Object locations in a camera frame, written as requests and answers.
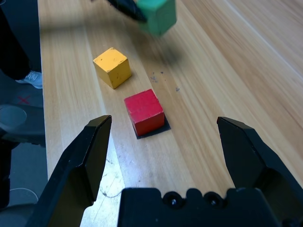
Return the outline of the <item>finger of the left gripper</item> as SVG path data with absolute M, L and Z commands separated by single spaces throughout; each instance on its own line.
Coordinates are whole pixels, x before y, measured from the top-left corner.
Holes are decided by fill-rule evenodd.
M 143 23 L 147 22 L 146 16 L 139 9 L 134 0 L 107 0 L 107 2 L 134 21 Z

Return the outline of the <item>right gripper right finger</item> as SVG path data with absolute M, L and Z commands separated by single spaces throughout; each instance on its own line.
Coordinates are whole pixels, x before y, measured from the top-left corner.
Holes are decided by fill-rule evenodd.
M 303 222 L 303 189 L 254 128 L 218 117 L 224 159 L 234 186 L 261 190 L 282 224 Z

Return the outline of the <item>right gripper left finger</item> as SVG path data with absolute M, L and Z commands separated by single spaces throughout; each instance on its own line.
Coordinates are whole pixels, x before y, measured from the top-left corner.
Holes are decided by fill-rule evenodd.
M 26 226 L 78 227 L 97 200 L 112 117 L 91 120 L 62 153 Z

